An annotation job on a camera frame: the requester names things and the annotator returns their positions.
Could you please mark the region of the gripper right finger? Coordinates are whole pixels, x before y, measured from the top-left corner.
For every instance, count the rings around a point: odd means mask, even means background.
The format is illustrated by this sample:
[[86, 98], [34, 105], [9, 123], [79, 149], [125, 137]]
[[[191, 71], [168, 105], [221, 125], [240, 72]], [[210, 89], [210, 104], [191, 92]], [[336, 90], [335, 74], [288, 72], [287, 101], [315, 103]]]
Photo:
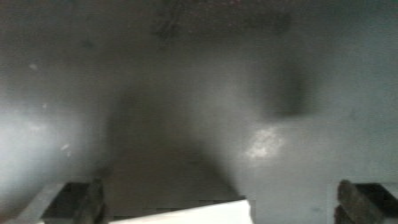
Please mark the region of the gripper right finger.
[[379, 183], [340, 182], [335, 224], [398, 224], [398, 198]]

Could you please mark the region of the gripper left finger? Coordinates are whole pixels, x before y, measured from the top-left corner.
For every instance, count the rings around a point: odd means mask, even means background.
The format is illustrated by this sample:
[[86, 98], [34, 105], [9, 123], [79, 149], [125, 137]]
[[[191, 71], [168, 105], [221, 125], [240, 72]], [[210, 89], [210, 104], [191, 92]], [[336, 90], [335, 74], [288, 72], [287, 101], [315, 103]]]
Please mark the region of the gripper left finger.
[[100, 179], [70, 182], [45, 210], [45, 224], [109, 224], [105, 191]]

